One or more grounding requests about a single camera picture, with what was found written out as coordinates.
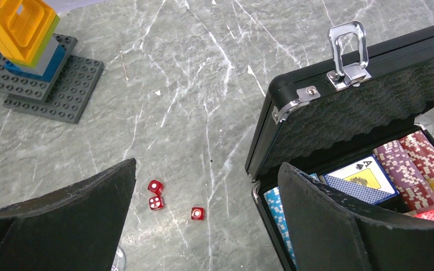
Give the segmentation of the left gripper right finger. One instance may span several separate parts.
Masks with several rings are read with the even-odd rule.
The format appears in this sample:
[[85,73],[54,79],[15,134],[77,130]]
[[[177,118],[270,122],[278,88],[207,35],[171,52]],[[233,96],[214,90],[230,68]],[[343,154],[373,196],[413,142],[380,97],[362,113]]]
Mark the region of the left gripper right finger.
[[278,186],[299,270],[434,270],[434,221],[368,204],[289,163]]

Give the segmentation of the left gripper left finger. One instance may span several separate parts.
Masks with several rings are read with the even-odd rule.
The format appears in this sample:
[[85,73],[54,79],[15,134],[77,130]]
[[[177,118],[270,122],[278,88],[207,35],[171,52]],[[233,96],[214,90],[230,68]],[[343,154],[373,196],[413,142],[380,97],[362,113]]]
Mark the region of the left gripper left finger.
[[0,270],[110,270],[136,183],[136,160],[0,208]]

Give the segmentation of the blue playing card deck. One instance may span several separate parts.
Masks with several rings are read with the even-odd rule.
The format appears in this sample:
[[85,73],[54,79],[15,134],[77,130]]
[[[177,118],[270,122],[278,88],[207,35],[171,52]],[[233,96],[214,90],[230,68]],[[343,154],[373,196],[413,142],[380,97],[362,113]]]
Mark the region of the blue playing card deck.
[[375,155],[323,173],[319,178],[326,185],[373,205],[400,194]]

